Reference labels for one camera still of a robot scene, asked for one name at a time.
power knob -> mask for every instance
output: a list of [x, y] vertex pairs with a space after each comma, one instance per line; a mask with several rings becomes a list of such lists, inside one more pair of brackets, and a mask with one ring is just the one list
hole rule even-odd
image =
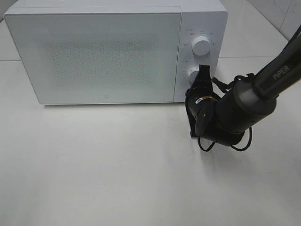
[[201, 35], [196, 37], [191, 45], [195, 55], [203, 56], [210, 51], [211, 41], [205, 35]]
[[187, 72], [188, 79], [191, 83], [193, 83], [197, 75], [198, 75], [198, 67], [192, 67]]

microwave control panel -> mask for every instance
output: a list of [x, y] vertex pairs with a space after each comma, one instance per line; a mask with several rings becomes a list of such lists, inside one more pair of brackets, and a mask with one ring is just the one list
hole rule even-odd
[[214, 76], [227, 18], [226, 11], [182, 13], [174, 102], [184, 102], [199, 64]]

wall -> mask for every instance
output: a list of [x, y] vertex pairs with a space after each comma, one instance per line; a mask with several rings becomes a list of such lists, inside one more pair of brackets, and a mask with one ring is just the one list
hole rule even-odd
[[3, 14], [13, 5], [17, 0], [0, 0], [0, 21], [3, 19]]
[[301, 0], [249, 0], [287, 39], [301, 24]]

microwave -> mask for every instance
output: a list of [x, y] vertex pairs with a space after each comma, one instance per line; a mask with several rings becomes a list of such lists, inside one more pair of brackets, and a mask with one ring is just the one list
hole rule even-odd
[[218, 0], [19, 0], [4, 14], [44, 105], [184, 102], [214, 75], [228, 13]]

timer knob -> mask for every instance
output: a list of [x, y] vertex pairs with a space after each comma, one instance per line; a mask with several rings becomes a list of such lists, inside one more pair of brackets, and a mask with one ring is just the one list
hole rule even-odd
[[197, 75], [198, 75], [198, 67], [192, 67], [188, 70], [187, 76], [191, 83], [193, 83]]
[[196, 37], [191, 44], [195, 55], [203, 56], [210, 51], [210, 39], [204, 35]]

